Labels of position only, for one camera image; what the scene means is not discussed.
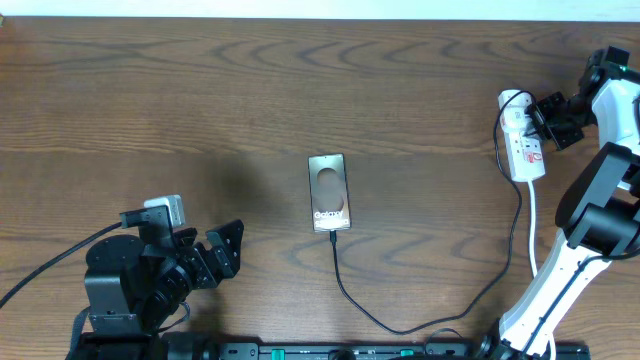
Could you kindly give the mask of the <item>Samsung Galaxy smartphone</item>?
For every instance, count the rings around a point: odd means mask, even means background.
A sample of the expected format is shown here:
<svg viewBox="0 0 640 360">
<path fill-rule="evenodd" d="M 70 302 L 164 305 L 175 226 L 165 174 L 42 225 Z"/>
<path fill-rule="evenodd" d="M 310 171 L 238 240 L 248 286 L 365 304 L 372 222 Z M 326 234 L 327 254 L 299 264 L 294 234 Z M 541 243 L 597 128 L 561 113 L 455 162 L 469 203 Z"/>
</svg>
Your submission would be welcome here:
<svg viewBox="0 0 640 360">
<path fill-rule="evenodd" d="M 345 158 L 341 153 L 308 158 L 311 221 L 314 232 L 351 228 Z"/>
</svg>

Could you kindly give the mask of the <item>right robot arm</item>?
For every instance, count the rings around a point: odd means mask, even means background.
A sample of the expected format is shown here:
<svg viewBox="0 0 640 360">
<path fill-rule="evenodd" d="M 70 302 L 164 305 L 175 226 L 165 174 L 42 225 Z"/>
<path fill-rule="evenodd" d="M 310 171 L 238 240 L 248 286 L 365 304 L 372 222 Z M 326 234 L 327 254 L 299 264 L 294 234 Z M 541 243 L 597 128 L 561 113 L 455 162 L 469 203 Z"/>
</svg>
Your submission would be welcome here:
<svg viewBox="0 0 640 360">
<path fill-rule="evenodd" d="M 615 198 L 617 189 L 639 195 L 639 73 L 629 54 L 609 46 L 593 52 L 578 92 L 537 100 L 528 91 L 498 97 L 494 131 L 502 133 L 512 185 L 542 162 L 541 144 L 563 150 L 598 129 L 599 151 L 563 195 L 555 215 L 552 249 L 518 302 L 493 326 L 476 355 L 486 359 L 561 359 L 552 334 L 586 286 L 613 262 L 639 254 L 639 204 Z"/>
</svg>

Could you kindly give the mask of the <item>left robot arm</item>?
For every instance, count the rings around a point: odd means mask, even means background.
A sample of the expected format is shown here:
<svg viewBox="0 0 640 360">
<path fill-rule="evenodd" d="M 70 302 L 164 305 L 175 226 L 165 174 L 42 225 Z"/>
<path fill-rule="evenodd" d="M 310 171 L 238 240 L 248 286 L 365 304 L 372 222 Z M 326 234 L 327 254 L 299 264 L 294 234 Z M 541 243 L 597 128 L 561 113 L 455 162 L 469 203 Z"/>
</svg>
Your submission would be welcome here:
<svg viewBox="0 0 640 360">
<path fill-rule="evenodd" d="M 170 235 L 155 247 L 146 232 L 116 235 L 86 255 L 89 306 L 74 320 L 70 359 L 218 359 L 223 347 L 210 336 L 175 332 L 166 320 L 194 290 L 214 289 L 240 269 L 244 225 L 235 220 L 207 231 Z"/>
</svg>

